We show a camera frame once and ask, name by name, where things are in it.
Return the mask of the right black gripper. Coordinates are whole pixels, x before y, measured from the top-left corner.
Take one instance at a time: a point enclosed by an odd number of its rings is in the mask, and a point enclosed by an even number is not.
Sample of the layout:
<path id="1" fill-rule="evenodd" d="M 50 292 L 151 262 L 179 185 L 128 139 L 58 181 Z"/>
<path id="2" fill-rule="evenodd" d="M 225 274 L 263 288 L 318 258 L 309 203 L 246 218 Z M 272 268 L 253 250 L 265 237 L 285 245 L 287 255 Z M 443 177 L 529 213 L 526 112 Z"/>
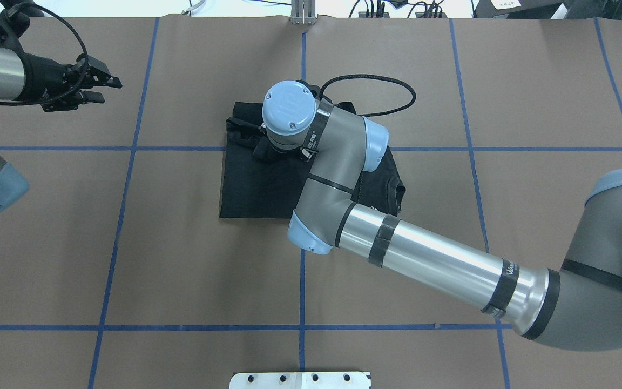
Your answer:
<path id="1" fill-rule="evenodd" d="M 278 163 L 284 160 L 302 160 L 303 156 L 299 149 L 281 150 L 270 143 L 269 138 L 257 138 L 253 147 L 252 156 L 264 163 Z"/>

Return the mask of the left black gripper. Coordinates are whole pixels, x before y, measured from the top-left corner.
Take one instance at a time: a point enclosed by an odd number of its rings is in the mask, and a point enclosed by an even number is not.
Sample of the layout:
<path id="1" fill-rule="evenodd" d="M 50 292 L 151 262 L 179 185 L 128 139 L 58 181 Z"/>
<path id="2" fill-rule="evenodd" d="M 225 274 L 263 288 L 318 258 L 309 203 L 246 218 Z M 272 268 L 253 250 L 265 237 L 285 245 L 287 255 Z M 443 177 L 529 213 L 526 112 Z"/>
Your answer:
<path id="1" fill-rule="evenodd" d="M 45 112 L 76 110 L 83 104 L 104 104 L 105 98 L 100 92 L 81 91 L 106 86 L 123 88 L 119 77 L 112 76 L 106 64 L 94 57 L 89 57 L 88 69 L 84 77 L 81 70 L 85 64 L 83 55 L 79 55 L 74 65 L 62 65 L 55 60 L 22 54 L 25 82 L 22 89 L 24 103 L 38 103 Z M 81 79 L 79 89 L 59 99 L 54 99 L 67 91 Z"/>

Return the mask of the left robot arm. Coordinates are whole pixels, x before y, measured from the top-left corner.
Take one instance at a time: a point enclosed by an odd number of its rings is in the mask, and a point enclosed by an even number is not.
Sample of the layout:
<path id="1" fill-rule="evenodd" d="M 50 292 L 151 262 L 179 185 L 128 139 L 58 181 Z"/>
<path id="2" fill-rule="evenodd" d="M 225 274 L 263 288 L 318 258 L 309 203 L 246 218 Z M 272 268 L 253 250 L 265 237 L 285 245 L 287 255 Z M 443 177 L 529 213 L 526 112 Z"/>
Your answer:
<path id="1" fill-rule="evenodd" d="M 123 81 L 91 55 L 80 54 L 72 64 L 0 45 L 0 133 L 31 129 L 23 108 L 38 106 L 45 113 L 72 112 L 84 104 L 102 104 L 100 87 L 121 89 Z M 0 155 L 0 214 L 28 192 L 27 178 Z"/>

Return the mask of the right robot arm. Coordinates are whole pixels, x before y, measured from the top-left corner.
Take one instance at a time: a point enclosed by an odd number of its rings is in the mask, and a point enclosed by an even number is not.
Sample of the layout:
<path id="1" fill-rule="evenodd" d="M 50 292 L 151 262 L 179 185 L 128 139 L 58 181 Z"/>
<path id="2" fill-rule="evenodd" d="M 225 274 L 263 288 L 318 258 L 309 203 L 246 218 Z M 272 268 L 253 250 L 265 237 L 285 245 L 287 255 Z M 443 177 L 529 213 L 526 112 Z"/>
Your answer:
<path id="1" fill-rule="evenodd" d="M 528 268 L 352 200 L 360 174 L 387 160 L 385 126 L 338 108 L 299 81 L 274 84 L 262 128 L 281 152 L 311 153 L 313 166 L 290 212 L 287 237 L 304 251 L 348 251 L 505 321 L 533 342 L 562 350 L 622 348 L 622 169 L 602 175 L 560 269 Z"/>

